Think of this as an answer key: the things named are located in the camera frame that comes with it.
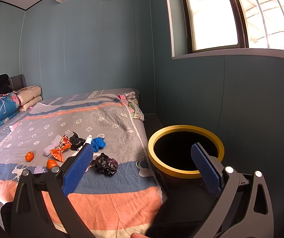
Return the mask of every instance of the bed headboard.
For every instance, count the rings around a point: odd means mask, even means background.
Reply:
[[[19,89],[22,89],[23,87],[26,87],[25,78],[23,74],[10,77],[9,81],[10,81],[9,87],[11,87],[15,91],[18,91]]]

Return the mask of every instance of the bedsheet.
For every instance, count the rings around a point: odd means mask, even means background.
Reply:
[[[62,105],[64,103],[87,100],[89,97],[95,97],[97,95],[114,94],[117,96],[117,95],[121,95],[124,93],[130,93],[132,91],[135,92],[137,99],[138,99],[139,91],[137,89],[117,88],[117,89],[103,89],[103,90],[98,90],[98,91],[91,91],[91,92],[76,94],[76,95],[67,95],[67,96],[58,97],[58,98],[50,98],[50,99],[41,101],[41,103],[45,105]],[[25,112],[19,112],[14,118],[10,119],[10,121],[6,122],[4,125],[0,127],[0,142],[10,133],[9,126],[17,123],[18,121],[21,121],[23,118],[25,118],[29,114],[29,112],[30,112],[30,109]],[[133,122],[135,123],[138,129],[138,132],[140,133],[144,146],[147,147],[147,137],[146,137],[143,123],[141,124],[140,123],[141,121],[136,120],[136,119],[133,119]]]
[[[0,201],[12,201],[23,169],[33,172],[37,165],[45,166],[51,156],[45,157],[43,148],[57,134],[71,136],[72,131],[80,137],[104,136],[103,152],[119,163],[113,177],[91,168],[68,196],[84,223],[96,237],[144,233],[162,203],[161,189],[147,162],[146,139],[139,135],[125,104],[111,94],[63,105],[37,104],[0,142]],[[29,150],[35,158],[26,162]],[[64,158],[72,154],[71,150],[63,153]],[[55,226],[63,230],[48,193],[43,197]]]

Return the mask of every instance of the blue gripper pad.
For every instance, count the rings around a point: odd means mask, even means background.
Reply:
[[[192,145],[192,160],[199,170],[210,193],[221,193],[221,177],[197,144]]]
[[[93,158],[93,147],[90,144],[84,146],[80,155],[75,159],[69,170],[64,176],[63,192],[67,197],[68,194],[75,192],[81,178],[83,177],[88,165]]]

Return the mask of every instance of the screw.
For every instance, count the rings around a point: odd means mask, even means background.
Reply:
[[[29,170],[24,170],[24,171],[22,172],[22,175],[23,175],[23,176],[28,176],[28,175],[29,175]]]
[[[53,166],[51,169],[52,173],[58,173],[58,171],[60,170],[60,168],[58,166]]]
[[[261,176],[262,176],[262,173],[261,173],[260,171],[255,171],[255,175],[256,175],[257,177],[261,177]]]
[[[230,174],[232,174],[233,171],[234,171],[231,166],[227,166],[227,167],[225,168],[225,170],[226,170],[227,173],[230,173]]]

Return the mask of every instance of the black plastic bag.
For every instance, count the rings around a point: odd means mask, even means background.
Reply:
[[[79,138],[76,132],[73,132],[74,135],[70,137],[70,143],[72,146],[70,147],[71,150],[78,150],[81,146],[84,145],[86,142],[85,139]]]
[[[118,162],[104,153],[101,153],[100,156],[95,159],[95,162],[96,171],[108,176],[114,175],[118,170]]]

